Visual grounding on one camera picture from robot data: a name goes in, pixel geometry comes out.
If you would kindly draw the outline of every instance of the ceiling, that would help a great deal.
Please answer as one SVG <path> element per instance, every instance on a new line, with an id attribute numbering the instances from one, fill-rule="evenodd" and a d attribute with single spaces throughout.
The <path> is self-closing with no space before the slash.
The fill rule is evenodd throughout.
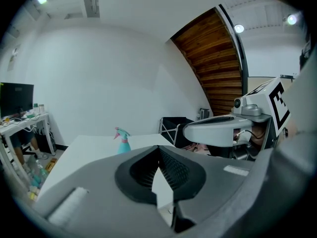
<path id="1" fill-rule="evenodd" d="M 278 0 L 222 0 L 222 5 L 234 25 L 244 26 L 243 37 L 299 33 L 301 24 L 290 26 L 283 22 L 297 11 Z"/>
<path id="2" fill-rule="evenodd" d="M 98 17 L 102 23 L 126 27 L 165 42 L 190 21 L 223 4 L 241 36 L 283 34 L 294 30 L 283 18 L 294 10 L 277 0 L 27 0 L 9 26 L 2 46 L 17 38 L 46 13 L 50 18 Z"/>

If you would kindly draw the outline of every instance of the black chair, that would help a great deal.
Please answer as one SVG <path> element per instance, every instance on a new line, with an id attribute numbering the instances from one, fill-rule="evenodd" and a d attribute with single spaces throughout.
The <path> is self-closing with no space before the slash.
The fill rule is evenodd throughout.
<path id="1" fill-rule="evenodd" d="M 193 121 L 186 117 L 162 117 L 159 122 L 159 134 L 175 147 L 184 148 L 193 143 L 183 135 L 184 126 L 191 122 Z"/>

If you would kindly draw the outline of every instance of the desk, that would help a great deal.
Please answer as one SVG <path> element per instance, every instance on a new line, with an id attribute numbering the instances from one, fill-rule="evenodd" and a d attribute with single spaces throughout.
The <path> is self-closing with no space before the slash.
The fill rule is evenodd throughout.
<path id="1" fill-rule="evenodd" d="M 44 127 L 44 131 L 45 131 L 45 135 L 46 135 L 46 139 L 48 141 L 49 147 L 50 147 L 50 151 L 52 155 L 55 155 L 55 152 L 53 150 L 53 146 L 51 143 L 51 137 L 50 137 L 50 130 L 48 127 L 48 121 L 49 121 L 49 114 L 42 114 L 39 117 L 35 117 L 35 118 L 31 118 L 31 119 L 27 119 L 21 122 L 14 122 L 13 124 L 9 125 L 9 126 L 2 126 L 0 125 L 0 135 L 4 136 L 5 141 L 8 145 L 8 148 L 12 154 L 12 157 L 16 163 L 16 165 L 18 166 L 18 168 L 20 169 L 22 175 L 23 175 L 23 180 L 21 180 L 21 178 L 17 175 L 17 173 L 15 172 L 6 152 L 5 149 L 3 147 L 3 145 L 0 143 L 0 160 L 3 164 L 4 169 L 7 172 L 12 173 L 12 175 L 17 179 L 17 181 L 20 183 L 21 186 L 23 186 L 25 189 L 28 190 L 28 185 L 30 184 L 30 178 L 28 177 L 28 175 L 26 174 L 26 172 L 24 171 L 21 163 L 19 162 L 15 151 L 13 149 L 11 140 L 10 140 L 10 136 L 12 136 L 13 134 L 17 133 L 18 131 L 34 125 L 40 121 L 43 121 L 43 127 Z"/>
<path id="2" fill-rule="evenodd" d="M 131 150 L 152 145 L 173 146 L 160 134 L 131 136 L 128 140 Z M 50 175 L 43 184 L 39 197 L 84 165 L 105 157 L 116 155 L 120 143 L 121 138 L 119 137 L 114 140 L 113 136 L 79 135 L 55 164 Z"/>

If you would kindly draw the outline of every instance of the wooden ceiling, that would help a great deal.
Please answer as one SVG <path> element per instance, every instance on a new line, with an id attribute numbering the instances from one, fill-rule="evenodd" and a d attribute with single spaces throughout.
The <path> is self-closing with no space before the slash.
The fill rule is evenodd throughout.
<path id="1" fill-rule="evenodd" d="M 231 112 L 242 96 L 241 68 L 230 33 L 215 9 L 199 16 L 172 37 L 192 67 L 214 116 Z"/>

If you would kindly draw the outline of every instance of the white wall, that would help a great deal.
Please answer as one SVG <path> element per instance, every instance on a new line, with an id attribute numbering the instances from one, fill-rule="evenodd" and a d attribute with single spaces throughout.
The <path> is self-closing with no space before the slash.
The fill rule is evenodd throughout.
<path id="1" fill-rule="evenodd" d="M 250 77 L 299 74 L 299 56 L 305 41 L 300 35 L 242 38 Z"/>
<path id="2" fill-rule="evenodd" d="M 37 33 L 18 40 L 13 71 L 6 71 L 11 48 L 2 55 L 0 80 L 35 85 L 34 102 L 50 112 L 57 144 L 79 134 L 114 135 L 116 126 L 132 135 L 157 133 L 163 116 L 195 119 L 199 108 L 210 108 L 171 41 L 93 18 L 51 19 Z"/>
<path id="3" fill-rule="evenodd" d="M 166 42 L 221 0 L 99 0 L 103 23 L 127 27 Z"/>

